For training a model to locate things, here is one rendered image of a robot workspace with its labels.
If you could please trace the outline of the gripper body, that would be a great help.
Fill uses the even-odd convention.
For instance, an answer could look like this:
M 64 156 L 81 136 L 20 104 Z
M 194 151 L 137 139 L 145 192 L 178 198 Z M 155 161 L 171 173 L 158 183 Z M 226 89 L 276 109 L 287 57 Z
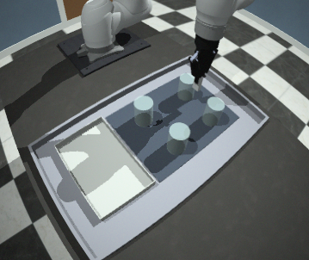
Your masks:
M 195 34 L 195 53 L 198 51 L 198 59 L 203 61 L 204 53 L 209 54 L 209 51 L 214 51 L 219 47 L 219 40 L 205 40 Z M 206 50 L 205 50 L 206 49 Z

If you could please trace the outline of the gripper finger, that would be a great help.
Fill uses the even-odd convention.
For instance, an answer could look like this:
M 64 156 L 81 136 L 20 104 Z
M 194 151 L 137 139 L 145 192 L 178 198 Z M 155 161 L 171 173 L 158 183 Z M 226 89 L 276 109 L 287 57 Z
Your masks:
M 204 77 L 206 77 L 205 73 L 208 73 L 211 64 L 213 63 L 213 59 L 215 57 L 215 55 L 217 54 L 219 50 L 214 50 L 214 51 L 210 51 L 207 57 L 207 62 L 204 64 L 204 68 L 203 68 L 203 73 L 202 73 L 202 80 Z M 209 62 L 208 62 L 209 61 Z M 202 84 L 202 80 L 201 80 L 201 84 Z
M 198 51 L 196 51 L 196 53 L 193 57 L 189 56 L 188 60 L 190 61 L 191 75 L 195 77 L 192 87 L 196 91 L 199 91 L 200 86 L 201 86 L 203 68 L 204 68 L 204 64 L 207 61 L 208 54 L 204 53 L 203 61 L 201 61 L 199 59 L 197 60 L 197 58 L 198 58 L 197 53 L 198 53 Z

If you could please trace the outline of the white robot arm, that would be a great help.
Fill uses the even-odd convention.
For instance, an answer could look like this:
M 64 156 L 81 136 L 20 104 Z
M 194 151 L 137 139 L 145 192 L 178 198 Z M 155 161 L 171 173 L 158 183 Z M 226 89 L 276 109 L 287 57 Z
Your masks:
M 221 40 L 227 21 L 236 10 L 251 5 L 255 0 L 196 0 L 195 33 L 205 40 Z M 116 53 L 124 47 L 115 35 L 123 28 L 144 20 L 152 10 L 151 0 L 89 0 L 81 14 L 85 43 L 77 56 L 88 56 L 90 63 Z

